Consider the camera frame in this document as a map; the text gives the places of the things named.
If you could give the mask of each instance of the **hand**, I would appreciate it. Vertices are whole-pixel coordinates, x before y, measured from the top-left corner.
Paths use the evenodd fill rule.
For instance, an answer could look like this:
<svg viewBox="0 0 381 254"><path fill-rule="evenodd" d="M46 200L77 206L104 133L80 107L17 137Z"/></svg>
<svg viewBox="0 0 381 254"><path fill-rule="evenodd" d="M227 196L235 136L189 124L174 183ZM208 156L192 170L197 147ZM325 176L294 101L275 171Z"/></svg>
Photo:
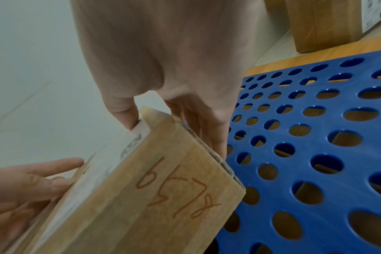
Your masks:
<svg viewBox="0 0 381 254"><path fill-rule="evenodd" d="M28 164L0 169L0 253L16 240L49 201L61 197L73 179L45 177L83 165L83 159Z"/></svg>
<svg viewBox="0 0 381 254"><path fill-rule="evenodd" d="M71 0L86 62L128 129L155 90L221 157L255 37L256 0Z"/></svg>

